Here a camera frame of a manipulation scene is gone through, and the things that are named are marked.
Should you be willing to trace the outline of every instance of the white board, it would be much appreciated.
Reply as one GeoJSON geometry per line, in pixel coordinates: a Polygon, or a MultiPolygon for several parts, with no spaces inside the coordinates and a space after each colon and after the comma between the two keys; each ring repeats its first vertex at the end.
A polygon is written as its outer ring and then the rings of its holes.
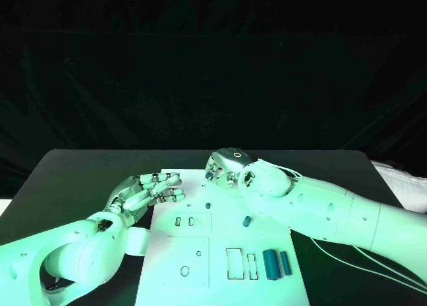
{"type": "Polygon", "coordinates": [[[206,182],[203,170],[163,172],[180,173],[186,199],[154,207],[136,305],[309,305],[289,227],[255,217],[240,191],[206,182]],[[253,217],[248,227],[245,216],[253,217]],[[228,278],[228,248],[242,250],[244,280],[228,278]],[[277,250],[278,260],[287,251],[291,275],[284,275],[280,260],[280,280],[267,279],[267,249],[277,250]],[[250,279],[247,254],[255,255],[257,280],[250,279]]]}

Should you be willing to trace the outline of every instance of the robotic hand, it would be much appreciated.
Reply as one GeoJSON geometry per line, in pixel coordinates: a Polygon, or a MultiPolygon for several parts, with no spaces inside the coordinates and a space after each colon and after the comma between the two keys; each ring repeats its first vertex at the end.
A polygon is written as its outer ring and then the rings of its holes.
{"type": "Polygon", "coordinates": [[[186,197],[182,189],[170,188],[176,185],[179,173],[131,176],[102,212],[0,246],[0,305],[66,305],[104,284],[120,268],[130,230],[138,229],[130,227],[147,207],[186,197]],[[46,289],[42,265],[52,276],[74,283],[46,289]]]}
{"type": "Polygon", "coordinates": [[[261,159],[254,162],[235,148],[212,153],[206,179],[225,188],[237,183],[254,214],[273,218],[313,239],[354,245],[385,256],[427,284],[426,214],[378,203],[261,159]]]}

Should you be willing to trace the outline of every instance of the white cloth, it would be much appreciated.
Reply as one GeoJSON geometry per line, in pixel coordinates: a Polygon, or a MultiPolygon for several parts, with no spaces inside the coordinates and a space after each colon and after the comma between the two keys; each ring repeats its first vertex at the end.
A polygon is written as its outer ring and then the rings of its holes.
{"type": "Polygon", "coordinates": [[[388,164],[371,161],[403,207],[414,212],[427,212],[427,178],[414,177],[388,164]]]}

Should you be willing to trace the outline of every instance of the black backdrop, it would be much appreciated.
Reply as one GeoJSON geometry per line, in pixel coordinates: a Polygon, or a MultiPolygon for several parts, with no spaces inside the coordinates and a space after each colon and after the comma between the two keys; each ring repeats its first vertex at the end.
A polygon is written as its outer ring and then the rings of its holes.
{"type": "Polygon", "coordinates": [[[0,197],[56,149],[355,149],[427,176],[423,9],[0,4],[0,197]]]}

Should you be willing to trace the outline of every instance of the black table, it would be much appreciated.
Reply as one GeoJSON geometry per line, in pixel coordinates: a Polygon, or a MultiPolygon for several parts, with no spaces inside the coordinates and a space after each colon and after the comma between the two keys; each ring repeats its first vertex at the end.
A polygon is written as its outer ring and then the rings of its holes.
{"type": "MultiPolygon", "coordinates": [[[[0,217],[0,245],[87,219],[102,210],[113,189],[128,175],[160,172],[162,168],[203,169],[214,151],[215,149],[50,151],[0,217]]],[[[297,170],[303,175],[338,184],[364,197],[401,207],[362,152],[247,152],[251,156],[297,170]]],[[[150,228],[151,216],[153,209],[136,226],[150,228]]],[[[423,293],[333,260],[304,235],[293,232],[291,237],[312,305],[427,305],[427,296],[423,293]]],[[[349,263],[391,275],[351,246],[319,243],[332,255],[349,263]]],[[[407,272],[381,256],[375,258],[407,272]]],[[[110,282],[71,305],[134,305],[141,268],[143,258],[126,256],[110,282]]]]}

